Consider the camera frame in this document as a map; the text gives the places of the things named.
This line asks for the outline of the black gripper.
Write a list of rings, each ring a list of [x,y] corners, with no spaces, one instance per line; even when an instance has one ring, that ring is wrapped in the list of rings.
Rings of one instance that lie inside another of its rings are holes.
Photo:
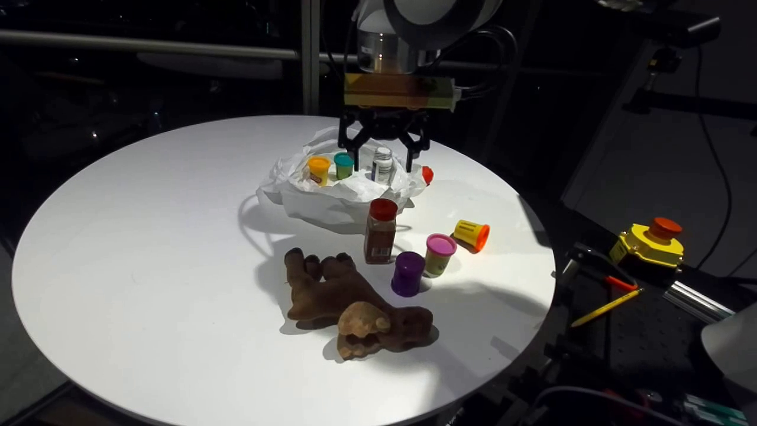
[[[411,171],[420,152],[431,146],[426,135],[429,117],[407,110],[348,110],[339,122],[339,146],[353,158],[359,171],[359,149],[368,139],[400,139],[407,149],[404,171]]]

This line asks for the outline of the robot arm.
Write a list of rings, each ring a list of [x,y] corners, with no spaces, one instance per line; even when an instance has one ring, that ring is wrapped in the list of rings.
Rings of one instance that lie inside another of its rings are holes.
[[[515,35],[492,26],[503,0],[359,0],[353,12],[356,68],[343,68],[339,146],[353,161],[368,139],[400,139],[404,171],[431,146],[429,122],[481,98],[490,81],[457,86],[431,75],[439,56],[466,35],[497,49],[519,49]]]

